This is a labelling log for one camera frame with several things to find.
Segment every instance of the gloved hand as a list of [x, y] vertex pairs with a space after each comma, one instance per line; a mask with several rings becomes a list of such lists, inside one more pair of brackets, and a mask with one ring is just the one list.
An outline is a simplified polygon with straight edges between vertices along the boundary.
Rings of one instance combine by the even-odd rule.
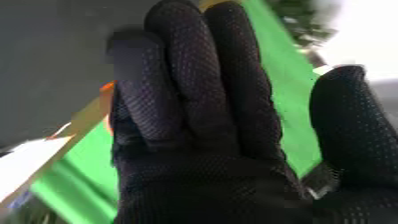
[[321, 154], [343, 179], [337, 191], [309, 205], [280, 151], [270, 81], [238, 4], [218, 4], [202, 17], [190, 3], [160, 2], [144, 30], [115, 32], [108, 55], [115, 223], [392, 220], [398, 138], [360, 67], [332, 70], [312, 90]]
[[289, 223], [305, 204], [243, 8], [204, 16], [163, 1], [108, 41], [117, 223]]
[[318, 223], [398, 223], [398, 135], [359, 66], [318, 79], [311, 122], [323, 160], [339, 172], [339, 188], [312, 204]]

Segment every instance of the textured glove fabric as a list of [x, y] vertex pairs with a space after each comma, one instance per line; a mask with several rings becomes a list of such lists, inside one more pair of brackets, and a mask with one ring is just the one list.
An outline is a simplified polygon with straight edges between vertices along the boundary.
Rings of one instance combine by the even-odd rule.
[[339, 188], [314, 202], [320, 223], [398, 223], [398, 135], [364, 82], [359, 66], [318, 79], [311, 122], [323, 160]]
[[341, 186], [311, 203], [280, 150], [272, 85], [240, 5], [220, 3], [200, 14], [188, 2], [161, 1], [144, 30], [113, 33], [106, 53], [117, 79], [115, 223], [394, 221], [398, 140], [360, 67], [332, 70], [312, 90], [312, 127]]
[[[220, 34], [215, 14], [222, 20], [234, 15]], [[218, 47], [236, 26], [243, 36]], [[227, 48], [241, 61], [229, 61]], [[270, 82], [240, 5], [213, 8], [204, 18], [188, 2], [161, 1], [144, 31], [113, 33], [108, 56], [117, 79], [115, 223], [307, 223], [305, 194], [280, 151]]]

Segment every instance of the green surface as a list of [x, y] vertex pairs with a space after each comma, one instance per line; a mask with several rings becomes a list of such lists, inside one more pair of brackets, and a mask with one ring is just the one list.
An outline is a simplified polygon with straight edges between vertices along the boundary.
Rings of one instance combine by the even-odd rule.
[[[309, 126], [309, 92], [316, 75], [296, 53], [263, 0], [245, 1], [282, 118], [282, 148], [302, 176], [320, 160]], [[99, 124], [32, 185], [32, 191], [73, 224], [110, 223], [117, 208], [117, 175], [110, 166], [112, 138]]]

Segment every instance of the white surface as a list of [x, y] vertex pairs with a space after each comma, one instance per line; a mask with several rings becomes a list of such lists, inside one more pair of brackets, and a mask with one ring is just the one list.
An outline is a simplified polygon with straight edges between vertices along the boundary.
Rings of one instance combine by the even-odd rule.
[[58, 152], [71, 137], [23, 143], [0, 158], [0, 202], [16, 191], [33, 172]]
[[362, 64], [368, 80], [398, 79], [398, 1], [316, 0], [318, 8], [337, 5], [339, 12], [328, 20], [337, 34], [318, 53], [328, 65]]

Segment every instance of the hand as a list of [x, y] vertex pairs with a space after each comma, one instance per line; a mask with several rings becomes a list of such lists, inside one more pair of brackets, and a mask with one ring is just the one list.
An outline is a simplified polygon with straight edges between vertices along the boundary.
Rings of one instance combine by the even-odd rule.
[[243, 8], [222, 3], [202, 16], [188, 2], [160, 2], [108, 55], [115, 221], [296, 223], [305, 197]]

